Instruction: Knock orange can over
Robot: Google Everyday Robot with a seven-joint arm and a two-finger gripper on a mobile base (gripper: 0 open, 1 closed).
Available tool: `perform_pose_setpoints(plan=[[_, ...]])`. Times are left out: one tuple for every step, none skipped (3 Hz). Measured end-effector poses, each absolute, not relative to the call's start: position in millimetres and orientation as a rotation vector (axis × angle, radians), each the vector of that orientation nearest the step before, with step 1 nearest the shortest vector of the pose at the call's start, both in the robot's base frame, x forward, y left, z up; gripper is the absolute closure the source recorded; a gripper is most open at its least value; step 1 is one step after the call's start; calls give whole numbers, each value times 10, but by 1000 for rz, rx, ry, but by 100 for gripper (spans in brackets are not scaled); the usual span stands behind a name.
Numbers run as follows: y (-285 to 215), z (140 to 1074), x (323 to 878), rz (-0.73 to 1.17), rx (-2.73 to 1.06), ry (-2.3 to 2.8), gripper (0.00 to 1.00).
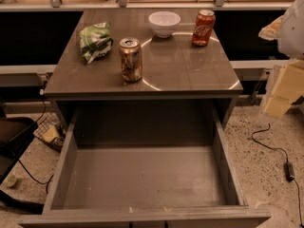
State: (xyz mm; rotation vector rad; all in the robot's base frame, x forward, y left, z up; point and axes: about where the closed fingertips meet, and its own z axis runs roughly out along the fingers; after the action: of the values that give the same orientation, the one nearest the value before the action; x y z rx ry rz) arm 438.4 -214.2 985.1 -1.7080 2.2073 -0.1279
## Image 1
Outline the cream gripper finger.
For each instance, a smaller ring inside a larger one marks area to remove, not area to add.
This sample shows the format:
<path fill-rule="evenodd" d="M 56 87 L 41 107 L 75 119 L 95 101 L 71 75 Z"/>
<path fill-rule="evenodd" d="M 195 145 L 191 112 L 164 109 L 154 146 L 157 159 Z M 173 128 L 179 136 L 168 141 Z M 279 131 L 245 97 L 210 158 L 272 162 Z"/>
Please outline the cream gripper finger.
<path fill-rule="evenodd" d="M 262 38 L 264 40 L 268 40 L 268 41 L 277 40 L 279 37 L 281 20 L 282 20 L 282 17 L 279 16 L 271 24 L 262 28 L 258 34 L 258 37 Z"/>
<path fill-rule="evenodd" d="M 281 67 L 274 87 L 261 113 L 270 119 L 280 119 L 292 103 L 304 96 L 304 61 L 292 60 Z"/>

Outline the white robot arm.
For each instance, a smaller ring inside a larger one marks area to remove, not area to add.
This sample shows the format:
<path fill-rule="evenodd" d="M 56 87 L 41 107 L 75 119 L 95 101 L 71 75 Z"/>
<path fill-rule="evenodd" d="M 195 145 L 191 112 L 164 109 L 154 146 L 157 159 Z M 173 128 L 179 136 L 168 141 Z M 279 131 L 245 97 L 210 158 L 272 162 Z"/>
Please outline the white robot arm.
<path fill-rule="evenodd" d="M 278 51 L 290 58 L 279 69 L 270 94 L 262 103 L 260 119 L 271 123 L 281 119 L 292 103 L 304 96 L 304 0 L 295 0 L 258 36 L 277 40 Z"/>

